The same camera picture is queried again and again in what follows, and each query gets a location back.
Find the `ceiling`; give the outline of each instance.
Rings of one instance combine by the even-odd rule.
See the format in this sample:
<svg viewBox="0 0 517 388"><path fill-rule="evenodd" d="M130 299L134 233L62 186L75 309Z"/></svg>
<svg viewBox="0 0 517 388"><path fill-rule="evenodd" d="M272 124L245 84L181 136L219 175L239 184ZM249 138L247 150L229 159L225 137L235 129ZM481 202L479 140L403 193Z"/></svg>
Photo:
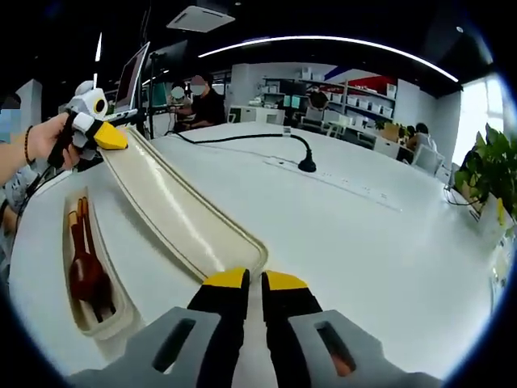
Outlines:
<svg viewBox="0 0 517 388"><path fill-rule="evenodd" d="M145 0L130 8L127 2L102 2L100 11L79 8L76 2L40 0L31 7L18 2L2 26L3 36L9 37L3 41L4 53L10 55L0 64L0 85L15 91L28 79L37 79L44 86L44 112L55 112L56 106L68 101L75 87L91 79L94 72L99 74L101 87L115 89L124 63L140 47L141 22L150 3L147 39L151 49L187 39L189 50L195 54L192 69L222 70L243 62L327 63L403 78L434 96L456 91L462 82L491 69L490 55L480 49L475 28L463 11L449 2L426 2L425 6L421 2L377 0L318 0L306 5L300 0L240 0L240 5L216 2L227 6L236 20L207 34L166 28L192 3L185 0ZM95 63L100 32L103 51L101 61ZM244 40L293 35L342 36L385 44L436 64L460 82L401 55L343 42L276 42L197 58Z"/></svg>

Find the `white tray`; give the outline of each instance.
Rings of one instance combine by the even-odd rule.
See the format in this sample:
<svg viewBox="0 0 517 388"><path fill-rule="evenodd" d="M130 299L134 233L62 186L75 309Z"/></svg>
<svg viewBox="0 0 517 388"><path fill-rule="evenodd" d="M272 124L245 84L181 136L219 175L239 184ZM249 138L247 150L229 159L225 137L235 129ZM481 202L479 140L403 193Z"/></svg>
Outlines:
<svg viewBox="0 0 517 388"><path fill-rule="evenodd" d="M132 126L126 131L126 150L101 153L131 205L170 251L201 280L235 267L258 275L266 247L201 196Z"/></svg>
<svg viewBox="0 0 517 388"><path fill-rule="evenodd" d="M93 309L88 303L72 298L69 287L69 268L72 264L75 251L72 232L69 227L68 215L70 212L77 210L78 200L84 196L88 198L88 213L90 214L90 227L95 245L95 253L97 254L99 262L103 266L104 271L111 280L113 305L116 308L116 312L113 315L103 316L105 319L101 323L97 322ZM88 247L86 234L85 244ZM65 200L65 211L63 213L63 269L65 271L66 292L68 294L72 315L82 334L94 337L96 340L106 340L131 324L133 320L132 303L129 301L129 298L116 276L113 266L111 265L103 238L99 231L99 224L95 215L93 200L88 196L86 188L70 194Z"/></svg>

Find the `led light strip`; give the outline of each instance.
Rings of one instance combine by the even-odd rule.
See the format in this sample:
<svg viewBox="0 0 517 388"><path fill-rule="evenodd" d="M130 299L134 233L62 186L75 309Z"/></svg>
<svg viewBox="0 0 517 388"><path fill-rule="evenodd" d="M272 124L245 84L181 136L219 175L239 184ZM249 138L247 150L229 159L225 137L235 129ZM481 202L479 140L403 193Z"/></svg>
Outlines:
<svg viewBox="0 0 517 388"><path fill-rule="evenodd" d="M393 47L384 46L383 44L368 42L366 40L359 40L359 39L352 39L352 38L341 38L339 36L319 36L319 35L307 35L307 36L279 36L276 38L264 38L264 39L257 39L257 40L248 40L246 42L238 43L238 44L232 44L231 46L226 46L223 48L219 48L217 50L209 51L208 53L201 54L198 56L198 58L207 57L208 55L217 54L226 50L231 49L237 49L239 47L245 47L250 46L252 44L261 44L261 43L267 43L267 42L279 42L282 40L336 40L338 42L347 42L347 43L356 43L356 44L363 44L365 46L375 47L377 49L383 49L386 51L390 51L392 53L396 53L399 55L403 55L404 57L407 57L409 59L412 59L413 61L417 61L422 63L423 65L432 68L433 70L436 70L440 74L444 75L445 77L451 79L454 82L458 82L458 78L454 77L453 75L449 74L447 71L440 69L437 65L433 65L432 63L416 57L413 54L405 53L404 51L398 50Z"/></svg>

